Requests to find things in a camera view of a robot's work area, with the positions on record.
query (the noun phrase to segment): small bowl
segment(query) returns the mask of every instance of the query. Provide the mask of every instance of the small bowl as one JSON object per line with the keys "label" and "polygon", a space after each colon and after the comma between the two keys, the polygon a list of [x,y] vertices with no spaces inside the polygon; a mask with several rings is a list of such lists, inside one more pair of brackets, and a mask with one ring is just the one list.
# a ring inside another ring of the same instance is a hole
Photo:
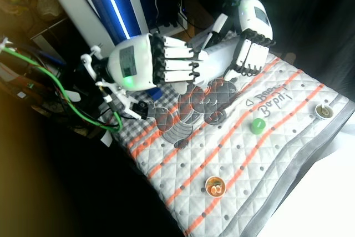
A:
{"label": "small bowl", "polygon": [[[222,188],[222,192],[212,194],[211,188],[212,188],[212,186],[216,186],[216,185],[219,185]],[[209,195],[218,198],[218,197],[222,197],[224,195],[224,193],[226,192],[226,184],[220,177],[211,176],[207,179],[207,181],[205,183],[205,189]]]}
{"label": "small bowl", "polygon": [[334,111],[329,105],[323,105],[324,108],[329,112],[329,114],[324,114],[322,112],[322,104],[319,104],[315,108],[315,114],[318,119],[331,119],[334,116]]}

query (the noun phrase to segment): small white bowl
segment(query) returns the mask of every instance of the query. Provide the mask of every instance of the small white bowl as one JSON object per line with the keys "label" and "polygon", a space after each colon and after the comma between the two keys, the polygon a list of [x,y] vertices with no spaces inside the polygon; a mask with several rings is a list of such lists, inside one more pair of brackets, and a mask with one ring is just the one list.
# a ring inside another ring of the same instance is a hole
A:
{"label": "small white bowl", "polygon": [[331,119],[333,118],[334,116],[334,111],[333,109],[329,106],[329,105],[323,105],[324,108],[326,108],[328,111],[329,111],[329,115],[328,116],[325,116],[323,113],[322,113],[322,104],[319,104],[316,106],[315,108],[315,114],[317,116],[318,119]]}
{"label": "small white bowl", "polygon": [[[222,193],[221,193],[221,194],[219,194],[219,195],[213,195],[213,194],[211,194],[210,191],[208,190],[207,184],[208,184],[208,182],[211,181],[212,179],[216,179],[216,180],[218,180],[218,181],[221,183],[221,187],[222,187]],[[222,196],[224,195],[224,193],[226,192],[226,183],[225,183],[224,180],[223,180],[222,178],[220,178],[220,177],[211,176],[211,177],[209,177],[209,178],[207,179],[207,181],[206,181],[206,183],[205,183],[205,189],[206,189],[206,192],[207,192],[209,195],[211,195],[211,196],[213,196],[213,197],[215,197],[215,198],[219,198],[219,197],[222,197]]]}

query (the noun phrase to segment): green light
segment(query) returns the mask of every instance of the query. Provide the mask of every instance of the green light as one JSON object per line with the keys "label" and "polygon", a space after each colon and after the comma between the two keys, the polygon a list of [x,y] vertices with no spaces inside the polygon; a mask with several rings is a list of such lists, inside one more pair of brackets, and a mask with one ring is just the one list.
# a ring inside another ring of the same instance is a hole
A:
{"label": "green light", "polygon": [[133,77],[128,76],[128,77],[124,78],[124,82],[126,85],[131,87],[134,84]]}

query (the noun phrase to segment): gray stripe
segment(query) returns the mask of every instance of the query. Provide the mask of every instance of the gray stripe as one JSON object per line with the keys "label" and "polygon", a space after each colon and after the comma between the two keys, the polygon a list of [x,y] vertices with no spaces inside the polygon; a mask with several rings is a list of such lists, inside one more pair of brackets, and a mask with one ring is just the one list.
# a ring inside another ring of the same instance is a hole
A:
{"label": "gray stripe", "polygon": [[249,221],[240,237],[244,236],[257,236],[259,231],[264,227],[268,219],[275,212],[279,203],[282,201],[285,193],[295,181],[297,174],[301,171],[304,164],[311,159],[313,162],[318,158],[318,153],[321,148],[333,140],[338,134],[340,129],[344,126],[348,118],[355,110],[355,104],[349,100],[342,111],[332,120],[326,128],[319,133],[313,140],[306,144],[302,150],[300,150],[295,158],[291,161],[287,169],[279,178],[274,189],[266,199],[260,210]]}
{"label": "gray stripe", "polygon": [[[338,102],[338,100],[341,98],[342,96],[340,94],[338,94],[335,99],[332,101],[331,104],[329,104],[330,106],[333,106],[336,102]],[[238,218],[242,215],[242,213],[245,211],[245,209],[249,206],[250,202],[255,198],[255,196],[259,193],[260,189],[262,188],[263,184],[265,183],[265,179],[267,179],[267,177],[271,174],[271,172],[273,171],[274,167],[276,166],[276,162],[277,160],[284,155],[284,153],[286,152],[286,150],[288,149],[288,147],[290,147],[291,144],[293,144],[298,138],[300,138],[301,136],[303,136],[305,133],[308,132],[310,127],[313,127],[313,123],[314,121],[309,124],[303,131],[301,131],[299,134],[297,134],[292,140],[290,140],[283,148],[282,150],[279,152],[279,154],[277,155],[277,157],[275,157],[274,161],[271,163],[270,167],[266,170],[263,178],[261,179],[261,181],[259,182],[259,184],[257,185],[257,187],[255,188],[255,190],[253,191],[253,193],[248,197],[248,199],[244,202],[244,204],[242,205],[242,207],[238,210],[237,214],[231,219],[229,225],[226,227],[226,229],[221,233],[220,236],[227,236],[229,233],[232,232],[232,230],[234,229]]]}

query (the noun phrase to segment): blue object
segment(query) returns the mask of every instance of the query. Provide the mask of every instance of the blue object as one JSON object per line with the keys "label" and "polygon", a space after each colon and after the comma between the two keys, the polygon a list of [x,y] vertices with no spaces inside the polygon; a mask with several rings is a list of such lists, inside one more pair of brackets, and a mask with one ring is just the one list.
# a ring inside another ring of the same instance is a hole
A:
{"label": "blue object", "polygon": [[150,97],[154,100],[157,101],[159,98],[161,98],[163,96],[163,91],[160,90],[160,88],[151,88],[146,90],[146,92],[148,93],[148,95],[150,95]]}

